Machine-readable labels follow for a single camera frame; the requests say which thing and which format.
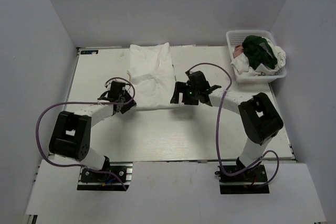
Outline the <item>white printed t shirt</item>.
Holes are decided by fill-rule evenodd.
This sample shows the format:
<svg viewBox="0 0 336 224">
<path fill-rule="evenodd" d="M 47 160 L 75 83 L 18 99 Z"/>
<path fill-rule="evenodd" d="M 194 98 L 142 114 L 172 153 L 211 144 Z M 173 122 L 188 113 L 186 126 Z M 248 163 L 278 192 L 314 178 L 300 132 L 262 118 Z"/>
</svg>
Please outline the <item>white printed t shirt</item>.
<svg viewBox="0 0 336 224">
<path fill-rule="evenodd" d="M 241 76 L 273 76 L 278 72 L 280 69 L 282 69 L 286 65 L 286 53 L 283 51 L 283 49 L 279 46 L 275 46 L 271 40 L 269 40 L 266 37 L 263 37 L 267 40 L 270 47 L 273 50 L 274 55 L 276 56 L 278 63 L 274 70 L 264 66 L 263 64 L 260 64 L 259 67 L 254 70 L 250 65 L 248 58 L 245 56 L 245 54 L 241 54 L 238 57 L 234 58 L 231 61 L 231 66 L 237 71 L 237 73 Z"/>
</svg>

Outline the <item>pink t shirt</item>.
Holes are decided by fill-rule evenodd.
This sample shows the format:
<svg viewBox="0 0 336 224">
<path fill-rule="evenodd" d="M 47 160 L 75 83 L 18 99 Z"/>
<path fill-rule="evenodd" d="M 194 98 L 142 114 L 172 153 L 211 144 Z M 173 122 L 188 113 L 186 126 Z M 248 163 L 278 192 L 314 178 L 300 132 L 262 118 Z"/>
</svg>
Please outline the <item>pink t shirt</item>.
<svg viewBox="0 0 336 224">
<path fill-rule="evenodd" d="M 233 57 L 236 58 L 236 57 L 238 57 L 239 55 L 241 55 L 243 53 L 244 53 L 243 46 L 242 45 L 237 45 L 234 48 Z"/>
</svg>

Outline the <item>dark green t shirt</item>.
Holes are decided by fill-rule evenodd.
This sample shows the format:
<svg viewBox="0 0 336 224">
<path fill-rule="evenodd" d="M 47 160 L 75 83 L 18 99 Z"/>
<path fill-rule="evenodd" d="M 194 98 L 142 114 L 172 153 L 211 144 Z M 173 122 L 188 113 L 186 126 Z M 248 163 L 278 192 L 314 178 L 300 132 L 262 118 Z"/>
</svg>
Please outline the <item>dark green t shirt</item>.
<svg viewBox="0 0 336 224">
<path fill-rule="evenodd" d="M 249 65 L 256 70 L 260 64 L 274 70 L 278 60 L 267 40 L 260 36 L 249 35 L 242 43 Z"/>
</svg>

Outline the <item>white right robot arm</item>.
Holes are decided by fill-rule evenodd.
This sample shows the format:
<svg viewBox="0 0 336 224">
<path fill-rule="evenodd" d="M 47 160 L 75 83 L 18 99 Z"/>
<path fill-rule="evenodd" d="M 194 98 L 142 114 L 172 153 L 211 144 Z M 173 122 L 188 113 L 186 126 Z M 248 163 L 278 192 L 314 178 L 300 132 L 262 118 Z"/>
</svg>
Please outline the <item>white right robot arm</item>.
<svg viewBox="0 0 336 224">
<path fill-rule="evenodd" d="M 283 120 L 265 93 L 258 93 L 247 101 L 232 94 L 228 95 L 232 85 L 229 80 L 227 88 L 219 85 L 211 86 L 201 71 L 187 71 L 187 82 L 175 83 L 171 104 L 199 105 L 200 103 L 218 108 L 216 118 L 215 144 L 221 172 L 229 177 L 238 176 L 241 180 L 250 181 L 256 175 L 256 169 L 262 158 L 268 153 L 265 149 L 269 142 L 283 128 Z M 222 163 L 219 148 L 219 125 L 222 110 L 228 110 L 240 116 L 245 134 L 246 144 L 236 160 L 237 171 L 228 173 Z"/>
</svg>

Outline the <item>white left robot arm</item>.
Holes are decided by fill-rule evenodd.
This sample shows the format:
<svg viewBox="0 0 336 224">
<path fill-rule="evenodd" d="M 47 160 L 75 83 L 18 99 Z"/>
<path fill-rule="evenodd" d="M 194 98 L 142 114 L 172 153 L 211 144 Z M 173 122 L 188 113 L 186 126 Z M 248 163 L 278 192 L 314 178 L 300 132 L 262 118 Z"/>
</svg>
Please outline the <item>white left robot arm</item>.
<svg viewBox="0 0 336 224">
<path fill-rule="evenodd" d="M 70 102 L 86 107 L 75 112 L 60 112 L 49 142 L 50 153 L 77 161 L 79 166 L 92 170 L 93 176 L 101 182 L 110 178 L 110 161 L 90 147 L 91 129 L 116 113 L 126 113 L 137 104 L 135 87 L 128 80 L 112 78 L 105 87 L 109 90 L 96 102 Z"/>
</svg>

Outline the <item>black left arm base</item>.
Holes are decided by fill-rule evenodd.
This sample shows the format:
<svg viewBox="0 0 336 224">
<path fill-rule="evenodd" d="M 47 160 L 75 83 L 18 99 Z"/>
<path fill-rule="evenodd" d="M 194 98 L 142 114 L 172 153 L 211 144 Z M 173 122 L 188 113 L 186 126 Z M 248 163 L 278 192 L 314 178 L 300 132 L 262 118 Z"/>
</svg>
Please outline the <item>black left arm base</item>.
<svg viewBox="0 0 336 224">
<path fill-rule="evenodd" d="M 126 191 L 132 179 L 132 162 L 110 162 L 108 174 L 80 170 L 77 190 L 79 191 Z"/>
</svg>

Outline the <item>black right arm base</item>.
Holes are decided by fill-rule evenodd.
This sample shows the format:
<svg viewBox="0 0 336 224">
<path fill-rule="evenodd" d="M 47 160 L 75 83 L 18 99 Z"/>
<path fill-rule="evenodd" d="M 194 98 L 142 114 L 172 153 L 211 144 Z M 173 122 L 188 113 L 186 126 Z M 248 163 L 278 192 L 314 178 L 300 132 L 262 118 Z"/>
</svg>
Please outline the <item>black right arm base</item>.
<svg viewBox="0 0 336 224">
<path fill-rule="evenodd" d="M 236 176 L 227 176 L 220 169 L 215 173 L 219 179 L 221 195 L 269 194 L 269 186 L 264 165 L 259 165 Z"/>
</svg>

